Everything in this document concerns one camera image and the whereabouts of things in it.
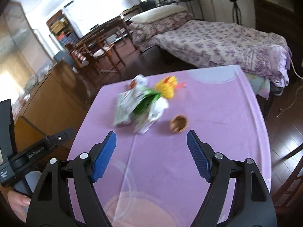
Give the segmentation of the person's left hand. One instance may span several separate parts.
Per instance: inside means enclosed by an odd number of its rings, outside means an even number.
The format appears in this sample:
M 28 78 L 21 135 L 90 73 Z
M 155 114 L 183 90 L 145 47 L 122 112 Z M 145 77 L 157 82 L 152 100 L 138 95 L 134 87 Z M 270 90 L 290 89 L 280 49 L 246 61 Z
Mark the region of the person's left hand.
M 14 190 L 10 190 L 8 192 L 7 197 L 8 203 L 15 215 L 22 222 L 26 222 L 27 211 L 25 210 L 25 207 L 29 207 L 31 199 L 28 196 L 20 194 L 19 192 L 16 192 Z

